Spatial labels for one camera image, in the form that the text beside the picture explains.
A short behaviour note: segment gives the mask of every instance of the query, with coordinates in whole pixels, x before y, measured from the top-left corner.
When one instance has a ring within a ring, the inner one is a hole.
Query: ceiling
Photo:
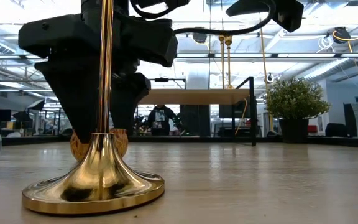
[[[173,20],[173,29],[183,27],[205,27],[209,29],[242,29],[252,26],[263,19],[266,14],[249,14],[244,16],[228,17],[224,11],[231,4],[224,1],[221,7],[220,1],[215,1],[209,7],[205,0],[191,0],[189,5],[183,6],[171,12],[166,18]],[[351,1],[352,6],[347,5],[349,1],[330,1],[327,3],[305,5],[301,27],[294,33],[288,34],[274,21],[263,28],[264,45],[269,53],[313,53],[347,52],[347,44],[333,43],[332,47],[324,47],[321,42],[326,34],[332,34],[335,27],[344,26],[352,38],[358,37],[358,1]],[[165,5],[144,9],[147,12],[160,12]],[[65,14],[77,14],[81,12],[80,0],[0,0],[0,44],[15,54],[25,54],[17,46],[17,34],[26,22],[37,21],[49,17],[62,16]],[[136,15],[132,8],[130,14]],[[262,53],[262,41],[259,37],[260,31],[246,35],[233,37],[231,45],[232,54]],[[221,46],[216,36],[209,36],[205,44],[196,43],[192,34],[178,35],[178,54],[208,54],[220,55]],[[352,41],[353,46],[358,45],[358,40]],[[288,77],[297,75],[313,65],[320,62],[316,58],[304,58],[299,61],[295,58],[288,60],[268,60],[266,72],[275,77],[286,75]],[[43,80],[40,72],[33,67],[33,61],[23,60],[1,60],[0,80],[32,79]],[[210,88],[222,88],[221,59],[219,58],[178,58],[174,66],[165,68],[147,62],[141,62],[138,69],[148,78],[186,78],[189,79],[191,69],[199,65],[208,65],[204,71],[209,81]],[[227,72],[227,61],[224,64],[224,73]],[[255,77],[255,85],[264,87],[264,63],[262,60],[236,59],[231,63],[232,85],[237,86],[249,76]],[[156,83],[152,82],[152,88],[183,88],[183,82]],[[0,88],[11,88],[0,85]],[[22,83],[23,89],[49,89],[47,83]],[[39,93],[41,96],[53,96],[53,93]]]

